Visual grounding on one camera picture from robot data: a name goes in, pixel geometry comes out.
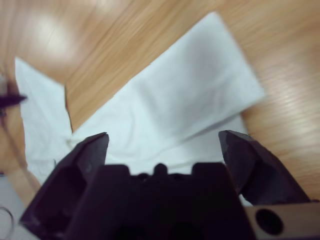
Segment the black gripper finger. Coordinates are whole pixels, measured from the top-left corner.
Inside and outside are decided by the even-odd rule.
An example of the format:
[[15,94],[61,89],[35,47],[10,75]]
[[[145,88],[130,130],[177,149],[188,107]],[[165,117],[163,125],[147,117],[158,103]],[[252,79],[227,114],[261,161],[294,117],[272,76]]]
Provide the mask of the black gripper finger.
[[19,220],[39,239],[63,239],[96,170],[105,164],[109,136],[102,132],[78,143],[53,169]]
[[311,202],[282,162],[251,136],[233,130],[218,133],[225,165],[236,192],[252,205]]
[[20,94],[5,94],[0,96],[0,107],[11,107],[19,105],[22,101],[26,100],[27,96]]

